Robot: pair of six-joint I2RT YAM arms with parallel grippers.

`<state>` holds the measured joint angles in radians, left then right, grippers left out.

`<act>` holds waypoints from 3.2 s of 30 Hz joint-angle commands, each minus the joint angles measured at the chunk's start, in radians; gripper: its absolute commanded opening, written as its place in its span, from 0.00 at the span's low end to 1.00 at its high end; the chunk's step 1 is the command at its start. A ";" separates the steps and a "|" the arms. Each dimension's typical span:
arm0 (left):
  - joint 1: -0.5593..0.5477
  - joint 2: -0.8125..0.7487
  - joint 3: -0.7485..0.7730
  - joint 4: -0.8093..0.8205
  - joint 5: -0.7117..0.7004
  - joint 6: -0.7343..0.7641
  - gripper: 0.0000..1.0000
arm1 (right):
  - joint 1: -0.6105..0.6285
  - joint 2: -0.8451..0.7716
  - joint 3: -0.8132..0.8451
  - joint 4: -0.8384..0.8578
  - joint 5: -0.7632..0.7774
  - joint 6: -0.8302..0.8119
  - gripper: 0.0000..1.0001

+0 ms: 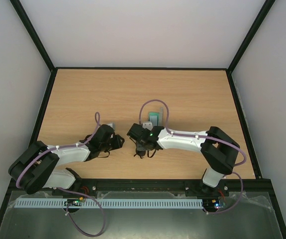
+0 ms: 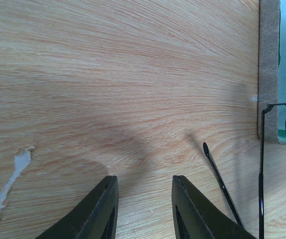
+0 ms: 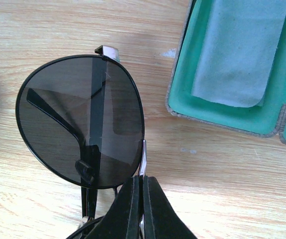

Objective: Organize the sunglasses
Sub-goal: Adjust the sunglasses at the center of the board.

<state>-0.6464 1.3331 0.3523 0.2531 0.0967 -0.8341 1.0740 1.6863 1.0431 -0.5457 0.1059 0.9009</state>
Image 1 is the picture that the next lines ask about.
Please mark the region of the blue cleaning cloth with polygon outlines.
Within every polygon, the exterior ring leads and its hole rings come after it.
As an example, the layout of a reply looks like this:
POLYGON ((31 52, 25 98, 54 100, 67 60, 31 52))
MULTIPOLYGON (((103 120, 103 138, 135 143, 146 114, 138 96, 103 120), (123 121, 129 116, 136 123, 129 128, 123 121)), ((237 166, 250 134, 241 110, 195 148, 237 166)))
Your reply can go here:
POLYGON ((157 115, 151 115, 150 116, 150 122, 153 124, 153 126, 158 126, 158 116, 157 115))

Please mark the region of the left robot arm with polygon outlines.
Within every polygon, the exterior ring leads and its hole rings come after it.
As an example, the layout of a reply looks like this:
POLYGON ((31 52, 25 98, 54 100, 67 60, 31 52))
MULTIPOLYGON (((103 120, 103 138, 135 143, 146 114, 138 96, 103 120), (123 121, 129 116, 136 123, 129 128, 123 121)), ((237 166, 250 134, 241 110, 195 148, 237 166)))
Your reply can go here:
POLYGON ((122 148, 124 138, 115 134, 112 124, 95 128, 95 133, 70 145, 46 145, 33 142, 29 148, 9 167, 8 173, 16 181, 16 187, 27 194, 43 188, 62 188, 76 191, 81 177, 71 168, 59 169, 60 165, 86 162, 104 152, 122 148))

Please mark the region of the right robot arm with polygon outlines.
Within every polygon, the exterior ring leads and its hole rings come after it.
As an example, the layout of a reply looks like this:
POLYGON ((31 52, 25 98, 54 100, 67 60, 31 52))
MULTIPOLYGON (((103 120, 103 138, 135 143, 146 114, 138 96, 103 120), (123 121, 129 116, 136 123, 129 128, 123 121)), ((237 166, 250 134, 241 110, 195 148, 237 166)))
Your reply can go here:
POLYGON ((220 180, 233 172, 236 159, 242 153, 240 146, 220 128, 212 126, 207 131, 177 131, 164 126, 144 128, 133 124, 127 135, 136 145, 136 153, 149 153, 164 149, 180 149, 203 155, 208 163, 196 190, 205 195, 218 191, 220 180))

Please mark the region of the grey leather glasses case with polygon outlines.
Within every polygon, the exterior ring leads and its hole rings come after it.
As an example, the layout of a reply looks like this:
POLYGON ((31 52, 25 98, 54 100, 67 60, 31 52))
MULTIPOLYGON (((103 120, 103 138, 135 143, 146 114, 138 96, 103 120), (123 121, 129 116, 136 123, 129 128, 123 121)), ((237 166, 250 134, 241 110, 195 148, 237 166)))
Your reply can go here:
POLYGON ((164 108, 160 107, 158 112, 148 113, 148 120, 151 122, 152 126, 163 125, 163 112, 164 112, 164 108))

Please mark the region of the black sunglasses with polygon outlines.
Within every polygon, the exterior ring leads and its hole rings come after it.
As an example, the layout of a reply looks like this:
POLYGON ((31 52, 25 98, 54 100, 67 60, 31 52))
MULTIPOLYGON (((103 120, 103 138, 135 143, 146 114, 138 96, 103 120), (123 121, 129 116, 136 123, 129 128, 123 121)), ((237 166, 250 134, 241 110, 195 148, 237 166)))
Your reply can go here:
POLYGON ((145 156, 149 156, 149 151, 146 149, 146 147, 138 142, 135 143, 136 148, 135 148, 135 154, 133 155, 140 157, 141 159, 144 158, 145 156))

